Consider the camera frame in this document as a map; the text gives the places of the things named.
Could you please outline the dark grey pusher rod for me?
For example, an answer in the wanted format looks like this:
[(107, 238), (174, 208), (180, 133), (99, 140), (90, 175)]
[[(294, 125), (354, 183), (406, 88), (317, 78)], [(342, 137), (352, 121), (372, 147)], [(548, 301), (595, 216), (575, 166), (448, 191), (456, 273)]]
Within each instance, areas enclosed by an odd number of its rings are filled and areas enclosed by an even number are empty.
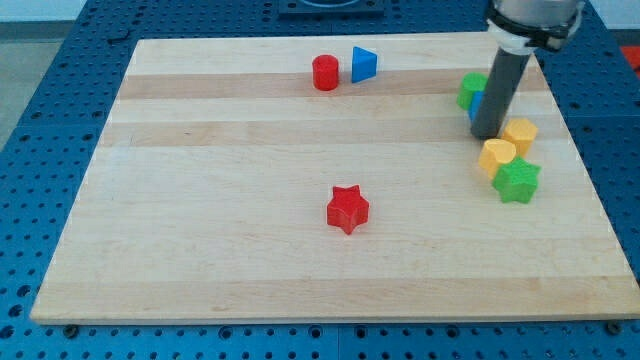
[(471, 124), (470, 132), (475, 138), (486, 140), (498, 136), (529, 58), (529, 55), (515, 55), (498, 49)]

